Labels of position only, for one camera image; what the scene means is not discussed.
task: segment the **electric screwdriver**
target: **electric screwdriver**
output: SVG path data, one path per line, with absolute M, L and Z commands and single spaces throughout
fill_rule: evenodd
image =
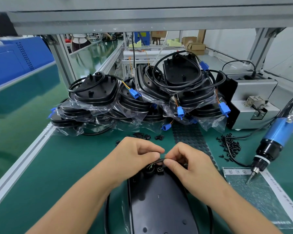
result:
M 246 182 L 248 184 L 254 175 L 262 172 L 274 161 L 282 151 L 284 145 L 293 133 L 293 98 L 274 119 L 273 124 L 262 138 L 256 150 L 256 155 L 251 165 L 251 176 Z

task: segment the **hand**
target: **hand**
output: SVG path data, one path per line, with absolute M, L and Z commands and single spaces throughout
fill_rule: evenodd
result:
M 179 178 L 184 187 L 206 205 L 212 206 L 228 188 L 211 159 L 205 153 L 179 142 L 165 156 L 164 164 Z M 188 163 L 188 170 L 178 162 Z
M 165 150 L 151 141 L 125 137 L 98 166 L 109 171 L 114 187 L 160 158 Z

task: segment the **yellow foam block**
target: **yellow foam block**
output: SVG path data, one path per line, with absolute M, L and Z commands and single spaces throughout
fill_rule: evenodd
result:
M 140 48 L 141 47 L 141 40 L 139 42 L 137 42 L 137 43 L 134 43 L 134 47 L 135 48 Z
M 169 42 L 169 46 L 170 47 L 181 47 L 181 43 L 179 43 L 179 42 L 175 42 L 175 41 L 170 41 Z

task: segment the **left hand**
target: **left hand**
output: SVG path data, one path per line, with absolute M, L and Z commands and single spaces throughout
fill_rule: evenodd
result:
M 165 150 L 151 141 L 125 137 L 98 166 L 108 171 L 113 186 L 136 175 L 146 165 L 160 158 Z

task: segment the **cardboard box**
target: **cardboard box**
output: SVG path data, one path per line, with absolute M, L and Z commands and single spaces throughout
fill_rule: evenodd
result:
M 204 55 L 205 44 L 202 43 L 188 43 L 187 51 L 192 52 L 195 55 Z
M 204 43 L 206 30 L 199 30 L 199 34 L 197 35 L 197 43 Z
M 151 36 L 153 38 L 166 38 L 167 31 L 152 31 Z
M 187 44 L 189 41 L 190 41 L 191 43 L 195 43 L 195 42 L 196 42 L 196 37 L 183 37 L 181 43 L 182 43 L 184 46 L 186 46 L 186 44 Z

